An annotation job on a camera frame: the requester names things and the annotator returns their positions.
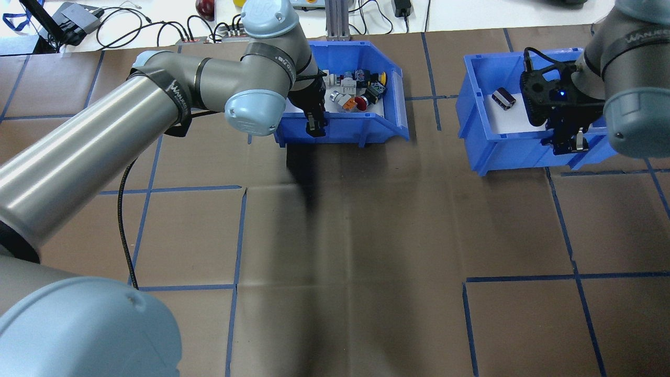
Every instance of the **black strap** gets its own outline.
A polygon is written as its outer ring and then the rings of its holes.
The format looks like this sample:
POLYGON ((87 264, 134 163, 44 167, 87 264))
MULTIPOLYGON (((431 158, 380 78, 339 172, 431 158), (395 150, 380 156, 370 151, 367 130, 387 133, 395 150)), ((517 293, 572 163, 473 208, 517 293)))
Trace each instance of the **black strap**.
POLYGON ((247 51, 242 56, 242 59, 247 55, 259 55, 272 60, 273 62, 277 63, 277 65, 282 67, 284 71, 286 71, 286 74, 289 76, 289 80, 291 81, 290 86, 292 87, 295 83, 295 63, 293 62, 291 56, 289 56, 289 54, 283 50, 270 44, 254 42, 247 46, 247 51))
POLYGON ((165 131, 165 134, 176 136, 178 138, 186 136, 186 132, 188 132, 188 128, 191 126, 191 106, 188 103, 186 91, 179 81, 162 68, 146 66, 133 68, 128 78, 134 76, 144 76, 153 81, 154 84, 163 89, 165 94, 167 94, 177 106, 179 112, 177 120, 172 124, 173 127, 170 127, 165 131))
POLYGON ((206 107, 202 102, 202 97, 200 96, 200 79, 202 78, 202 70, 205 68, 205 64, 210 60, 212 60, 212 58, 202 59, 200 64, 198 64, 198 69, 196 70, 196 82, 194 83, 195 93, 193 93, 193 102, 195 102, 195 105, 201 109, 206 109, 206 107))
POLYGON ((310 58, 307 59, 307 64, 305 64, 305 66, 302 67, 301 69, 299 69, 295 74, 301 74, 301 73, 305 72, 305 69, 307 69, 307 67, 310 66, 311 62, 312 62, 312 54, 310 54, 310 58))
POLYGON ((600 57, 601 74, 605 77, 605 70, 610 63, 628 51, 648 46, 650 44, 670 43, 670 28, 666 25, 654 24, 646 28, 635 30, 615 40, 603 51, 600 57))
POLYGON ((40 263, 40 256, 28 241, 2 221, 0 221, 0 245, 15 258, 40 263))

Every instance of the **red object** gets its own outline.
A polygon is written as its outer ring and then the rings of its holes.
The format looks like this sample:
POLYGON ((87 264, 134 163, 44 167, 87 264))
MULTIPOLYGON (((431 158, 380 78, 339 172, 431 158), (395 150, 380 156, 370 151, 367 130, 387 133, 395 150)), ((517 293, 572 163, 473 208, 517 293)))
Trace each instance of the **red object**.
POLYGON ((356 108, 358 110, 366 111, 368 109, 368 101, 365 101, 365 98, 356 97, 354 98, 354 101, 356 101, 356 108))
POLYGON ((196 0, 196 11, 207 21, 214 21, 214 0, 196 0))

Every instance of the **wire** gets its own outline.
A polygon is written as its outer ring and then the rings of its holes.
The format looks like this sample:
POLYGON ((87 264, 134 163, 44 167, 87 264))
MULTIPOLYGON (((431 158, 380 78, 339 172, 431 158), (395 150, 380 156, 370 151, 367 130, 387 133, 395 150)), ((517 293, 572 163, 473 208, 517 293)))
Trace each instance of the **wire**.
POLYGON ((358 12, 360 13, 360 20, 363 22, 363 34, 368 34, 368 24, 365 22, 365 16, 363 15, 362 0, 358 0, 358 12))
POLYGON ((137 29, 133 29, 133 30, 131 30, 130 32, 127 32, 126 34, 124 34, 124 35, 121 36, 120 38, 116 39, 114 42, 111 42, 110 44, 102 44, 102 43, 100 43, 100 45, 101 45, 102 47, 100 47, 97 51, 104 50, 105 48, 121 48, 121 47, 123 47, 123 46, 126 46, 126 45, 130 44, 135 38, 137 38, 137 36, 139 35, 139 31, 140 31, 140 30, 146 29, 146 28, 148 28, 149 26, 163 25, 163 24, 165 24, 165 23, 166 23, 166 22, 160 21, 160 22, 152 22, 152 23, 150 23, 150 24, 148 24, 148 25, 140 26, 140 27, 137 28, 137 29), (137 34, 135 34, 135 36, 134 36, 133 38, 131 38, 128 42, 125 42, 124 44, 121 44, 121 45, 118 45, 118 46, 112 46, 113 44, 117 43, 118 41, 122 40, 123 38, 126 38, 127 36, 131 35, 132 33, 137 33, 137 34))
POLYGON ((103 48, 120 48, 120 47, 126 46, 127 44, 130 44, 133 40, 135 40, 135 38, 137 38, 137 36, 139 36, 139 30, 141 30, 141 28, 143 26, 142 16, 144 16, 144 18, 147 20, 147 22, 151 23, 150 18, 148 18, 144 13, 142 13, 142 12, 136 10, 136 9, 120 8, 120 7, 110 7, 108 9, 116 9, 116 10, 114 10, 112 13, 108 14, 107 17, 105 17, 105 19, 101 21, 100 26, 98 26, 98 29, 95 31, 95 39, 98 41, 98 44, 100 46, 103 46, 103 48), (139 27, 140 28, 136 29, 136 30, 133 30, 130 34, 132 34, 134 32, 137 32, 137 33, 129 41, 125 42, 124 44, 121 44, 120 46, 113 46, 113 44, 118 42, 121 39, 115 40, 114 42, 112 42, 110 44, 107 44, 107 45, 103 44, 100 41, 100 31, 103 29, 104 24, 106 24, 107 20, 110 17, 112 17, 114 14, 116 14, 118 12, 121 12, 121 11, 128 11, 129 13, 132 13, 135 17, 137 17, 137 19, 139 20, 139 27))
POLYGON ((356 33, 363 35, 363 33, 361 33, 360 30, 358 30, 358 28, 356 28, 356 26, 353 26, 351 23, 349 24, 349 27, 354 28, 354 30, 356 30, 356 33))
POLYGON ((161 42, 160 42, 160 40, 161 40, 161 32, 163 31, 163 28, 164 28, 165 26, 172 26, 173 28, 177 29, 177 33, 179 33, 179 38, 182 40, 182 42, 185 42, 184 35, 182 34, 182 31, 179 30, 178 27, 176 27, 175 25, 173 25, 172 22, 165 22, 165 23, 161 26, 161 28, 158 29, 158 35, 156 35, 156 47, 160 47, 160 46, 161 46, 161 42))
POLYGON ((133 266, 133 259, 130 257, 130 250, 128 249, 128 241, 126 240, 125 237, 125 230, 123 229, 123 191, 125 190, 125 183, 126 180, 128 179, 128 174, 130 174, 130 170, 133 168, 133 165, 135 165, 135 159, 128 165, 126 170, 123 172, 123 176, 121 177, 121 184, 119 185, 119 196, 117 197, 117 218, 119 220, 119 234, 121 235, 121 245, 123 246, 123 252, 126 257, 126 263, 128 264, 128 273, 130 273, 130 279, 131 282, 133 283, 133 288, 139 290, 139 287, 137 285, 137 277, 135 277, 135 267, 133 266))
POLYGON ((204 22, 205 25, 207 25, 207 28, 210 30, 209 35, 214 34, 214 30, 212 30, 212 27, 210 26, 210 24, 207 22, 206 19, 200 17, 199 15, 190 15, 186 19, 186 28, 188 29, 188 36, 191 38, 191 41, 193 41, 194 38, 193 38, 193 32, 191 31, 190 22, 191 22, 191 19, 194 19, 194 18, 200 19, 202 22, 204 22))
POLYGON ((350 10, 349 13, 354 13, 355 11, 360 11, 365 5, 368 5, 369 3, 375 3, 375 4, 377 4, 377 9, 379 10, 379 14, 380 14, 385 20, 387 20, 387 21, 389 22, 389 25, 391 25, 391 29, 390 29, 389 31, 385 32, 384 34, 391 34, 391 33, 393 32, 393 22, 391 22, 391 20, 390 20, 388 17, 386 17, 386 15, 384 14, 384 12, 381 11, 381 6, 380 6, 379 3, 377 2, 377 0, 367 0, 367 1, 365 1, 361 6, 359 6, 358 8, 350 10))
POLYGON ((191 114, 191 118, 204 117, 205 115, 214 115, 218 113, 218 111, 214 110, 201 111, 199 113, 191 114))
POLYGON ((423 32, 428 32, 428 19, 430 17, 430 0, 428 0, 428 6, 425 8, 425 26, 423 27, 423 32))
POLYGON ((540 58, 542 58, 542 59, 544 59, 544 60, 546 60, 546 61, 548 61, 548 62, 552 62, 552 63, 554 63, 554 64, 562 63, 562 62, 560 62, 560 61, 558 61, 558 60, 556 60, 556 59, 552 59, 552 58, 548 57, 547 55, 544 55, 544 53, 542 53, 542 51, 540 51, 540 50, 538 50, 538 49, 536 49, 536 48, 533 48, 533 47, 526 47, 525 49, 523 49, 523 56, 524 56, 525 59, 530 59, 530 54, 528 53, 528 51, 530 51, 530 52, 534 52, 534 53, 535 53, 536 55, 538 55, 540 58))

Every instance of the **power adapter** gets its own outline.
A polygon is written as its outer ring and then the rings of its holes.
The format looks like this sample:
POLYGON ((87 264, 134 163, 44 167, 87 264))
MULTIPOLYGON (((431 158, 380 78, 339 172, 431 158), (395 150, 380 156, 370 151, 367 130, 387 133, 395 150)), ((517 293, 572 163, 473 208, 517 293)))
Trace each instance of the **power adapter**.
POLYGON ((411 0, 393 0, 393 13, 395 17, 404 18, 412 14, 411 0))

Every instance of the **blue storage bin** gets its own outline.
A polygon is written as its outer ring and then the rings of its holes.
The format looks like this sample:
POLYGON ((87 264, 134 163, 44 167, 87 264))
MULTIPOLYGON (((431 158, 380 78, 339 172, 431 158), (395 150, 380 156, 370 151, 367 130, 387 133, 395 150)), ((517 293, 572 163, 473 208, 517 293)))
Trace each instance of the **blue storage bin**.
POLYGON ((284 113, 275 140, 286 144, 383 143, 391 136, 409 140, 403 72, 370 42, 310 42, 319 68, 332 73, 354 71, 357 68, 387 73, 387 92, 384 94, 384 116, 376 113, 329 113, 326 136, 313 138, 305 132, 307 119, 302 112, 284 113))
MULTIPOLYGON (((576 60, 582 49, 550 50, 544 53, 560 61, 576 60)), ((534 54, 531 57, 536 69, 550 64, 534 54)), ((504 87, 512 94, 521 92, 519 77, 523 72, 523 53, 467 55, 464 59, 467 73, 456 101, 460 122, 458 136, 465 139, 470 167, 479 175, 484 176, 489 170, 561 165, 568 165, 574 170, 584 164, 597 164, 616 154, 607 140, 607 129, 602 118, 594 122, 584 134, 590 147, 588 152, 562 156, 554 156, 551 146, 540 144, 540 139, 552 133, 543 127, 532 132, 494 133, 484 101, 499 87, 504 87)), ((558 77, 557 72, 552 74, 554 78, 558 77)), ((523 102, 517 101, 515 106, 523 107, 523 102)))

